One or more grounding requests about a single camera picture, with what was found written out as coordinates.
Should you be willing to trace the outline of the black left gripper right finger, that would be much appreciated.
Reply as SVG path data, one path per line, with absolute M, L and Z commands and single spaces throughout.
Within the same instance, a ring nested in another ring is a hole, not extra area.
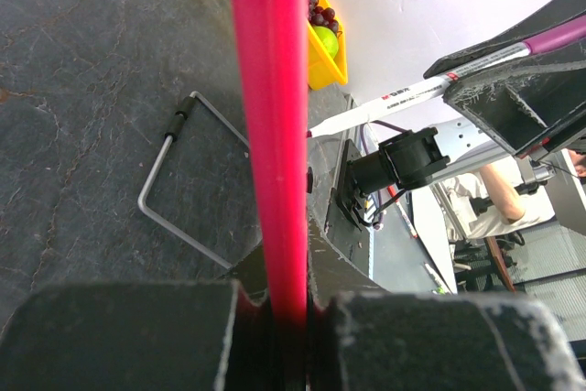
M 308 218 L 313 390 L 578 390 L 554 315 L 519 294 L 397 294 Z

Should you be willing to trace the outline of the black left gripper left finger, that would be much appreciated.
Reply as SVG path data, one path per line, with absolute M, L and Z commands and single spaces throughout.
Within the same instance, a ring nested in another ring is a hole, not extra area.
M 4 390 L 267 390 L 263 252 L 219 280 L 92 282 L 32 294 L 1 338 Z

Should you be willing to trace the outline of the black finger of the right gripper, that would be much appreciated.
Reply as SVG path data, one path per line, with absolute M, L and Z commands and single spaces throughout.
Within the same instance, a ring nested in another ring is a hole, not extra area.
M 585 148 L 585 47 L 562 49 L 470 74 L 443 101 L 514 156 Z
M 585 0 L 551 0 L 538 11 L 484 42 L 436 60 L 424 73 L 427 79 L 482 56 L 533 37 L 585 14 Z

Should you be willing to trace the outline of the purple capped whiteboard marker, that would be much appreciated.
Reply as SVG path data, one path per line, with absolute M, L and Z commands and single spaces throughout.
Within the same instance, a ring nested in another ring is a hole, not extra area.
M 440 97 L 450 85 L 469 74 L 510 60 L 560 49 L 584 37 L 585 17 L 579 16 L 533 37 L 482 56 L 477 60 L 464 63 L 450 71 L 392 91 L 368 103 L 329 117 L 310 128 L 307 132 L 307 137 L 316 138 L 334 135 L 358 125 L 373 122 L 384 116 Z

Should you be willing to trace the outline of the pink framed whiteboard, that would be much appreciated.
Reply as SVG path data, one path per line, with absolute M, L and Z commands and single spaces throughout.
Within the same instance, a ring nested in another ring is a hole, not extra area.
M 307 321 L 308 0 L 232 0 L 255 198 L 277 324 Z

